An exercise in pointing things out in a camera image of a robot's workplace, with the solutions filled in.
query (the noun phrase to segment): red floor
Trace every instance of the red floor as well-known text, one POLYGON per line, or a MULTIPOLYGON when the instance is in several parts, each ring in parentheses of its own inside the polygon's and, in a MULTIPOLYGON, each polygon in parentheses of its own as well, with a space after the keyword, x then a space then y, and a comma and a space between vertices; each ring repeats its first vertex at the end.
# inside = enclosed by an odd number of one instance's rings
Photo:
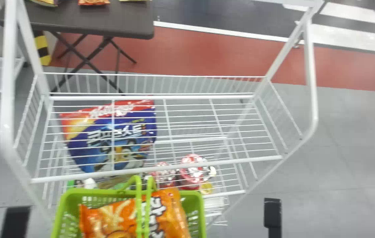
MULTIPOLYGON (((79 36, 62 35, 68 42, 74 42, 79 36)), ((77 49, 87 56, 101 39, 101 36, 88 36, 77 49)), ((115 42, 137 60, 137 64, 132 64, 121 57, 122 72, 239 76, 265 75, 284 44, 163 27, 155 28, 155 37, 151 40, 115 38, 115 42)), ((66 57, 56 59, 63 50, 65 46, 58 43, 51 66, 66 65, 66 57)), ((303 52, 293 49, 289 53, 273 79, 275 83, 305 83, 303 52)), ((375 54, 316 47, 315 61, 318 86, 375 91, 375 54)), ((72 56, 69 67, 79 63, 72 56)), ((114 70, 115 48, 108 45, 92 63, 100 70, 114 70)))

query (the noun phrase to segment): shopping cart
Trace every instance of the shopping cart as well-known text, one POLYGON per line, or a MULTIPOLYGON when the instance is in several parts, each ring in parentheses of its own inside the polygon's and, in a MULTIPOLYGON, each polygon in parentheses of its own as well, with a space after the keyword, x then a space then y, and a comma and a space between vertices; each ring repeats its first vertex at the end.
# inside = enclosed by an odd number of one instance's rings
POLYGON ((309 29, 311 18, 322 1, 266 2, 309 8, 265 76, 78 73, 71 74, 71 80, 51 93, 58 78, 70 74, 43 71, 24 1, 6 1, 0 148, 25 191, 50 224, 54 219, 54 205, 68 190, 67 181, 187 168, 191 165, 180 163, 180 158, 193 153, 206 158, 196 166, 216 168, 216 176, 209 181, 212 192, 203 196, 207 227, 226 225, 225 216, 310 139, 318 123, 318 105, 309 29), (14 73, 11 62, 15 56, 17 23, 35 74, 22 113, 15 113, 15 83, 8 80, 14 73), (305 127, 296 123, 294 113, 276 90, 278 85, 271 82, 301 35, 309 93, 305 103, 310 105, 309 124, 305 127), (115 82, 124 95, 110 87, 110 81, 115 82), (138 99, 154 100, 156 112, 156 141, 150 144, 144 166, 82 172, 68 152, 59 113, 138 99), (169 165, 157 166, 160 161, 169 165))

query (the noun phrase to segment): small snack package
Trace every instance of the small snack package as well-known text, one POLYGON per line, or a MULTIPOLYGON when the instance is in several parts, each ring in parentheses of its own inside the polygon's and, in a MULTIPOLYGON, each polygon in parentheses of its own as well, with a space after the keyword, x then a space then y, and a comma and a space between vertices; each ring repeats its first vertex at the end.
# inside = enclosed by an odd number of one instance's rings
MULTIPOLYGON (((168 164, 164 161, 160 161, 157 163, 157 166, 168 166, 168 164)), ((150 173, 150 175, 154 177, 159 188, 171 188, 177 186, 175 174, 175 169, 165 169, 150 173)))
MULTIPOLYGON (((149 238, 190 238, 186 214, 176 188, 151 194, 149 238)), ((142 196, 142 216, 146 196, 142 196)), ((84 238, 136 238, 136 199, 115 202, 101 208, 79 206, 79 227, 84 238)))
POLYGON ((104 5, 109 3, 108 0, 78 0, 80 6, 104 5))
POLYGON ((182 168, 178 171, 181 190, 199 190, 204 182, 216 176, 216 169, 213 166, 195 167, 195 163, 204 161, 207 160, 196 154, 181 158, 182 164, 192 164, 192 167, 182 168))

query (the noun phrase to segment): green shopping basket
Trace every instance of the green shopping basket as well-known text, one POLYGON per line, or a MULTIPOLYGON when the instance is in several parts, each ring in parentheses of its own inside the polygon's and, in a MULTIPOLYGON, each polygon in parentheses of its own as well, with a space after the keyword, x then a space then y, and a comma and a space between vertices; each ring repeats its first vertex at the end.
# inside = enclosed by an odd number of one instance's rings
MULTIPOLYGON (((151 192, 156 190, 154 178, 150 177, 147 189, 142 191, 139 176, 134 175, 121 190, 84 189, 72 188, 61 196, 59 207, 56 211, 54 228, 51 238, 82 238, 78 228, 78 205, 84 204, 89 208, 98 208, 110 203, 136 198, 137 214, 140 212, 142 195, 146 195, 146 208, 144 223, 149 223, 151 205, 151 192), (136 190, 126 190, 131 184, 136 183, 136 190)), ((204 216, 204 200, 197 191, 180 191, 181 204, 186 213, 189 232, 192 238, 206 238, 207 231, 204 216)), ((149 226, 142 226, 142 217, 137 218, 137 238, 149 237, 149 226)))

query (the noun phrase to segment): basket handle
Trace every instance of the basket handle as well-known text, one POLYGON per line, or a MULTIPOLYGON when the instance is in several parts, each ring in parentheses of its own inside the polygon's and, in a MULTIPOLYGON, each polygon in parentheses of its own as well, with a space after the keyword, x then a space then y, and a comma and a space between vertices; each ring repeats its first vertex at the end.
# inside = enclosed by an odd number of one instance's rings
POLYGON ((149 212, 151 210, 151 195, 152 190, 157 190, 157 185, 155 184, 155 180, 152 176, 148 178, 148 182, 146 184, 146 207, 145 207, 145 228, 142 232, 142 181, 138 175, 133 175, 126 183, 125 185, 117 191, 123 191, 126 190, 130 185, 136 184, 136 234, 137 238, 142 238, 142 233, 144 235, 144 238, 149 237, 149 212))

